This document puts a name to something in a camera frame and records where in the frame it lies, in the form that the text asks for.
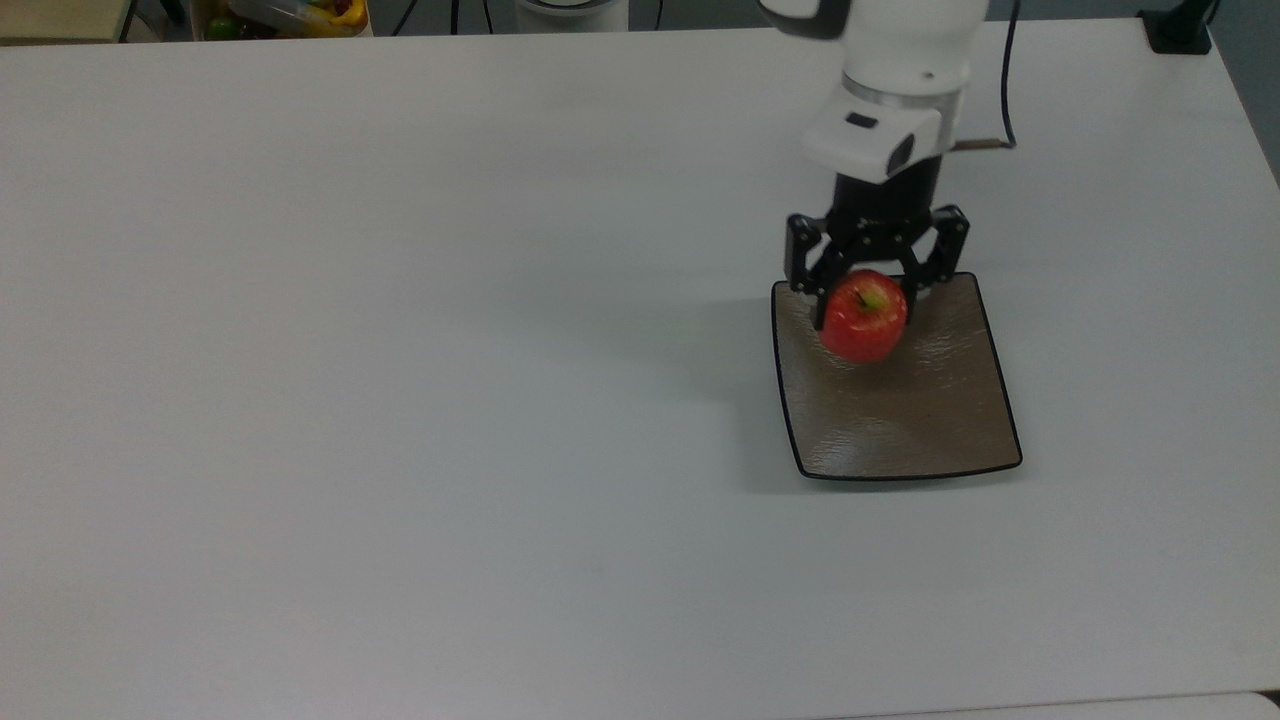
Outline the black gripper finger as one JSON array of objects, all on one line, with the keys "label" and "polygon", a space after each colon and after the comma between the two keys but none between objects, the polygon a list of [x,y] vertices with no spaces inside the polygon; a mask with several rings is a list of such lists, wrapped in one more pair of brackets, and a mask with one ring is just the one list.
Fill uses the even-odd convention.
[{"label": "black gripper finger", "polygon": [[[899,232],[899,265],[902,268],[899,287],[908,302],[915,302],[922,291],[954,278],[969,229],[966,214],[952,204],[937,208],[928,219],[913,219]],[[929,233],[933,245],[920,260],[915,243]]]},{"label": "black gripper finger", "polygon": [[814,332],[826,327],[836,284],[847,273],[847,241],[826,231],[826,220],[791,214],[785,222],[783,273],[792,292],[812,301]]}]

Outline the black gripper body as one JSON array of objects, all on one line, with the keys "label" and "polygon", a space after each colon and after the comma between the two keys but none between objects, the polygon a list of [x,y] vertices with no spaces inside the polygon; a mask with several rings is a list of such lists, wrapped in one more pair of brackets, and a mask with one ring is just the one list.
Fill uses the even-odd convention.
[{"label": "black gripper body", "polygon": [[828,270],[897,261],[900,249],[933,228],[932,202],[942,158],[927,158],[881,184],[838,174],[826,217]]}]

